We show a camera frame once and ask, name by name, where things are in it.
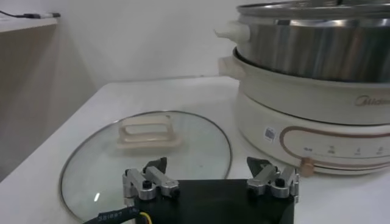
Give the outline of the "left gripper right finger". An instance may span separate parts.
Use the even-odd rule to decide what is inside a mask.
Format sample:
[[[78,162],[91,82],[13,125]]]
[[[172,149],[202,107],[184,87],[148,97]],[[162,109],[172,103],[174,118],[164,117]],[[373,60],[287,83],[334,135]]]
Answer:
[[[247,157],[252,178],[246,181],[247,189],[256,197],[270,194],[274,198],[291,197],[299,202],[299,173],[294,167],[280,170],[266,159]]]

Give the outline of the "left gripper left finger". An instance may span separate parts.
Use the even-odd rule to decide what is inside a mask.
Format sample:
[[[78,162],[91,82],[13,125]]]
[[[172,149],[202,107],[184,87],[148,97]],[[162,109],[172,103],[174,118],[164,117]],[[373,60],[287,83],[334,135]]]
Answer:
[[[166,175],[167,157],[149,161],[142,171],[126,169],[122,175],[124,204],[132,205],[135,198],[151,201],[158,193],[164,197],[176,199],[180,195],[180,185]]]

